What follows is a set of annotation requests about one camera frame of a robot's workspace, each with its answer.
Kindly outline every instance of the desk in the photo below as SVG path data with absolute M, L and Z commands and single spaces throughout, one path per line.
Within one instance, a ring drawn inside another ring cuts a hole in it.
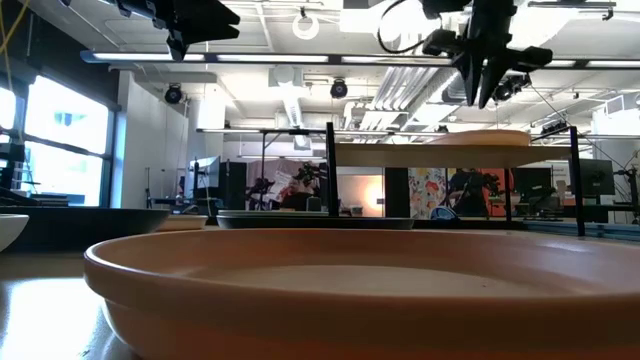
M 0 359 L 140 359 L 115 337 L 82 273 L 81 254 L 0 254 Z

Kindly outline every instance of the yellow cable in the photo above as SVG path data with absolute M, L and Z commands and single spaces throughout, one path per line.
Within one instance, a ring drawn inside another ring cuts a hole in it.
M 0 54 L 9 46 L 9 40 L 11 40 L 13 33 L 16 32 L 18 25 L 20 25 L 20 21 L 24 17 L 24 14 L 27 12 L 27 8 L 29 7 L 30 2 L 31 0 L 24 1 L 24 4 L 22 5 L 22 9 L 20 10 L 18 17 L 16 18 L 16 21 L 14 21 L 13 25 L 11 26 L 11 29 L 9 29 L 9 32 L 7 33 L 7 36 L 2 41 L 2 45 L 0 45 Z
M 4 31 L 4 18 L 2 15 L 2 0 L 0 0 L 0 32 L 2 33 L 2 41 L 7 39 Z M 9 63 L 9 49 L 4 52 L 4 61 L 7 64 L 7 81 L 9 82 L 9 91 L 13 92 L 13 79 L 11 78 L 11 64 Z

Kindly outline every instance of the gray table top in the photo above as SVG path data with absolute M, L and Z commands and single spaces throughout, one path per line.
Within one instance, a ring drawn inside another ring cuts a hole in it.
M 81 254 L 0 254 L 0 282 L 0 359 L 139 359 L 107 325 Z

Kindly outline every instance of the shelf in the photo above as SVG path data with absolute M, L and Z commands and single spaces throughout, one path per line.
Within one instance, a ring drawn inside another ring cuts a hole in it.
M 506 169 L 570 157 L 563 146 L 336 144 L 337 166 Z

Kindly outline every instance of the window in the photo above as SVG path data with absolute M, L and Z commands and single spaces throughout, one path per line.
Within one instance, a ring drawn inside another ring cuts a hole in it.
M 37 77 L 29 87 L 21 189 L 65 195 L 69 205 L 101 205 L 105 160 L 72 152 L 66 145 L 95 154 L 107 153 L 109 116 L 106 106 L 52 80 Z M 34 136 L 59 145 L 40 144 Z
M 13 121 L 16 115 L 16 97 L 9 90 L 0 88 L 0 127 L 5 129 L 13 128 Z M 0 143 L 9 142 L 8 135 L 0 135 Z
M 109 110 L 52 80 L 37 77 L 29 87 L 25 132 L 104 154 Z

